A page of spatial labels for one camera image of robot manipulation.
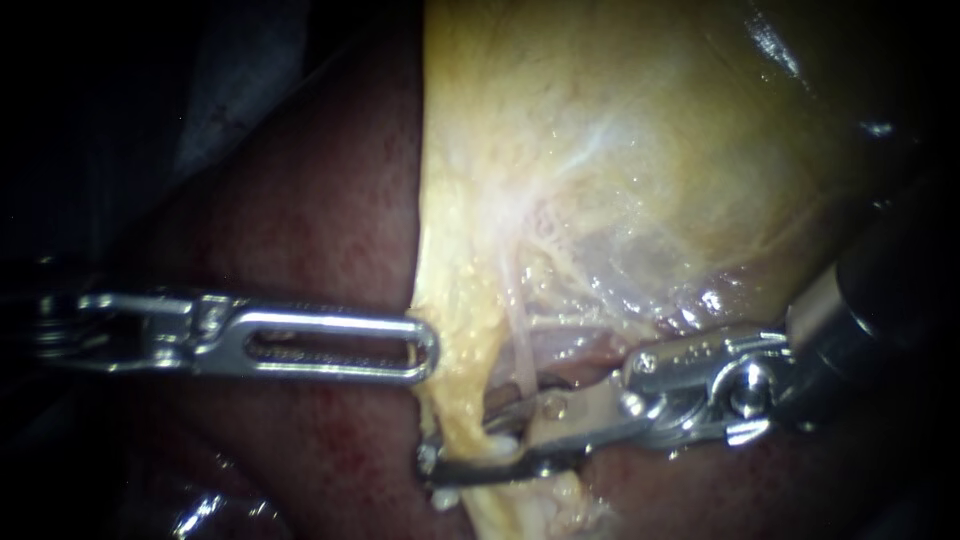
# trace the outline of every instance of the reddish organ surface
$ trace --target reddish organ surface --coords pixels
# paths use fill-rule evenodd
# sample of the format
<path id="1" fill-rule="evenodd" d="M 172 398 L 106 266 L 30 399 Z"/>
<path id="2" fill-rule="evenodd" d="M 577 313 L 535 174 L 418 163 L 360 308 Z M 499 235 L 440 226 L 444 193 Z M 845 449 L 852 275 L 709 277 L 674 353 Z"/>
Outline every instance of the reddish organ surface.
<path id="1" fill-rule="evenodd" d="M 417 252 L 421 130 L 419 34 L 407 23 L 370 33 L 222 169 L 167 205 L 132 248 L 142 268 L 239 292 L 403 312 Z M 419 431 L 406 390 L 156 381 L 131 399 L 174 412 L 154 424 L 158 432 L 204 441 L 176 463 L 214 467 L 205 452 L 227 456 L 300 538 L 471 534 L 460 509 L 436 513 L 413 478 Z M 628 538 L 844 535 L 922 450 L 900 435 L 912 412 L 865 403 L 816 439 L 777 436 L 674 460 L 613 448 L 583 478 L 618 510 Z M 149 440 L 162 448 L 177 439 Z M 239 482 L 194 472 L 212 487 Z"/>

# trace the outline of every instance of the yellow fat tissue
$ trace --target yellow fat tissue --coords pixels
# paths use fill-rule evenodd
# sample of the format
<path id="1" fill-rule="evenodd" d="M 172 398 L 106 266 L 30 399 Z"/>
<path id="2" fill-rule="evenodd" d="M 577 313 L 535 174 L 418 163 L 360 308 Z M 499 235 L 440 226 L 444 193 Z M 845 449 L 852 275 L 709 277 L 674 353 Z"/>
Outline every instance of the yellow fat tissue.
<path id="1" fill-rule="evenodd" d="M 551 362 L 665 324 L 769 320 L 842 240 L 818 236 L 826 217 L 897 157 L 870 154 L 855 77 L 806 71 L 832 44 L 757 5 L 427 2 L 410 314 L 440 336 L 415 392 L 448 457 L 503 451 L 481 426 L 495 367 L 530 393 Z M 482 539 L 606 512 L 572 472 L 460 498 Z"/>

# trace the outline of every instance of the instrument screw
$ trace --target instrument screw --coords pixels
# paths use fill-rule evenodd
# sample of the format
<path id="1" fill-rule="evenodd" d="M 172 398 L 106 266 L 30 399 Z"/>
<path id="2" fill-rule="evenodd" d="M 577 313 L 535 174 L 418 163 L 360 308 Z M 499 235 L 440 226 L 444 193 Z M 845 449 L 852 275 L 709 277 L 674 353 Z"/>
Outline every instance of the instrument screw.
<path id="1" fill-rule="evenodd" d="M 200 329 L 208 334 L 215 334 L 223 325 L 223 319 L 227 314 L 226 306 L 222 304 L 213 304 L 203 312 L 200 317 Z"/>
<path id="2" fill-rule="evenodd" d="M 543 402 L 541 414 L 547 420 L 562 420 L 567 412 L 567 400 L 560 396 L 549 396 Z"/>
<path id="3" fill-rule="evenodd" d="M 640 373 L 653 373 L 657 369 L 657 355 L 640 353 L 633 361 L 633 370 Z"/>
<path id="4" fill-rule="evenodd" d="M 770 382 L 751 365 L 730 389 L 730 407 L 745 419 L 754 418 L 766 412 L 769 396 Z"/>
<path id="5" fill-rule="evenodd" d="M 646 411 L 647 404 L 643 401 L 643 398 L 637 394 L 624 392 L 620 395 L 620 409 L 627 416 L 636 418 Z"/>
<path id="6" fill-rule="evenodd" d="M 417 447 L 417 469 L 422 474 L 430 474 L 437 466 L 437 448 L 431 444 Z"/>

